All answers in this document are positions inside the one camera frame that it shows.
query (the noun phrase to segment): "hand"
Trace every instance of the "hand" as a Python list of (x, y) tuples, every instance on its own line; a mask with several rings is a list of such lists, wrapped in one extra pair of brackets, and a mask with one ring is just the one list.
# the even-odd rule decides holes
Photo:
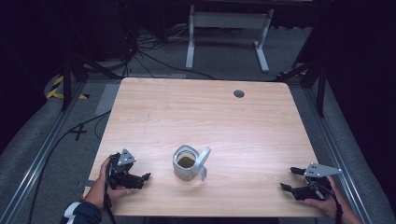
[[(106, 168), (110, 158), (107, 158), (100, 167), (100, 174), (93, 183), (90, 191), (85, 196), (84, 201), (94, 204), (99, 209), (104, 207), (105, 182), (106, 182)], [(116, 200), (122, 196), (128, 195), (132, 192), (131, 189), (112, 189), (107, 188), (107, 194), (111, 200)]]
[[(334, 191), (335, 196), (337, 197), (338, 202), (341, 204), (343, 208), (344, 214), (342, 215), (342, 223), (345, 224), (361, 224), (361, 220), (355, 215), (353, 210), (349, 207), (349, 204), (344, 199), (338, 188), (335, 186), (334, 180), (331, 176), (327, 176), (332, 185), (332, 190)], [(324, 201), (314, 200), (314, 199), (305, 199), (305, 204), (316, 207), (322, 210), (328, 217), (332, 217), (335, 219), (337, 208), (335, 206), (335, 200), (332, 196), (327, 197)]]

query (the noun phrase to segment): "sleeve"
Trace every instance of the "sleeve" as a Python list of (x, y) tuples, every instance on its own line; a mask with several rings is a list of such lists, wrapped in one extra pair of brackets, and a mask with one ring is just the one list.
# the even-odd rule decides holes
[(102, 221), (100, 210), (87, 202), (72, 203), (62, 217), (61, 224), (97, 224)]

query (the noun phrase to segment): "gray carpet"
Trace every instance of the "gray carpet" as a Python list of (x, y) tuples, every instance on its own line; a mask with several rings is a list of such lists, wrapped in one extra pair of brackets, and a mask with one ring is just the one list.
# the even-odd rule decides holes
[[(240, 34), (228, 34), (220, 30), (203, 30), (196, 36), (195, 59), (192, 71), (181, 71), (153, 61), (146, 55), (136, 55), (128, 65), (125, 76), (128, 77), (176, 77), (208, 78), (194, 73), (199, 71), (223, 80), (265, 81), (276, 77), (279, 72), (291, 70), (291, 65), (302, 47), (309, 29), (270, 30), (264, 44), (264, 53), (270, 67), (268, 74), (262, 73), (253, 41), (260, 35), (256, 31), (242, 31)], [(160, 49), (144, 51), (148, 55), (174, 67), (184, 69), (188, 42), (184, 39), (165, 45)], [(114, 71), (122, 74), (123, 68)], [(305, 90), (293, 85), (299, 78), (287, 82), (302, 117), (313, 149), (322, 164), (333, 165), (325, 136), (315, 120), (315, 111), (309, 106)], [(120, 82), (101, 74), (91, 74), (82, 93), (89, 94), (88, 100), (77, 100), (66, 117), (58, 138), (77, 124), (94, 118), (109, 110), (114, 102)], [(14, 192), (22, 182), (24, 174), (35, 159), (35, 155), (46, 141), (52, 125), (59, 116), (62, 99), (51, 98), (21, 128), (20, 132), (0, 156), (0, 214), (8, 206)], [(325, 95), (325, 121), (328, 124), (335, 144), (340, 149), (344, 163), (353, 176), (361, 199), (368, 209), (372, 223), (396, 223), (386, 195), (367, 166), (360, 149), (347, 127), (342, 112), (332, 96), (328, 86)], [(74, 133), (68, 134), (55, 148), (43, 174), (39, 192), (35, 201), (32, 223), (57, 223), (64, 209), (78, 200), (83, 191), (94, 157), (100, 145), (101, 136), (106, 127), (107, 117), (96, 119), (84, 125), (78, 140)], [(35, 188), (21, 204), (13, 223), (26, 223)], [(143, 217), (117, 217), (118, 223), (140, 224)], [(310, 218), (280, 218), (281, 224), (315, 223)], [(104, 215), (104, 223), (109, 219)], [(319, 218), (318, 223), (334, 223), (329, 218)]]

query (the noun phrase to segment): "wooden table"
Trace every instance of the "wooden table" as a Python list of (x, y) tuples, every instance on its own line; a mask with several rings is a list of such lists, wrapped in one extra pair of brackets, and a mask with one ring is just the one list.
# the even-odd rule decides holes
[[(235, 97), (243, 91), (243, 98)], [(183, 182), (172, 157), (182, 145), (202, 152), (207, 179)], [(113, 202), (115, 215), (173, 217), (321, 217), (279, 183), (304, 185), (290, 167), (316, 162), (289, 87), (283, 83), (125, 78), (90, 180), (123, 148), (130, 174), (151, 173), (142, 189)]]

